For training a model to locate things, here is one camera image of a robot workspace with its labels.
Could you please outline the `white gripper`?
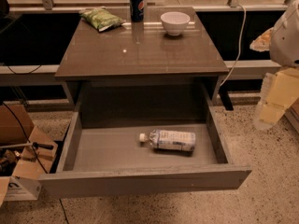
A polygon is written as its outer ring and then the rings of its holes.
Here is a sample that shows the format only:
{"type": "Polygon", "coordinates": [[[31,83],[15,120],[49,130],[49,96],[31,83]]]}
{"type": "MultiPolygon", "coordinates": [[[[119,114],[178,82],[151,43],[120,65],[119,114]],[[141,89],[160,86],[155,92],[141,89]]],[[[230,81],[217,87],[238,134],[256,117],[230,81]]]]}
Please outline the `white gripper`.
{"type": "MultiPolygon", "coordinates": [[[[251,42],[249,48],[264,52],[282,66],[299,67],[299,0],[295,0],[275,23],[251,42]]],[[[299,70],[287,68],[267,73],[263,78],[260,101],[253,124],[258,130],[275,126],[299,98],[299,70]]]]}

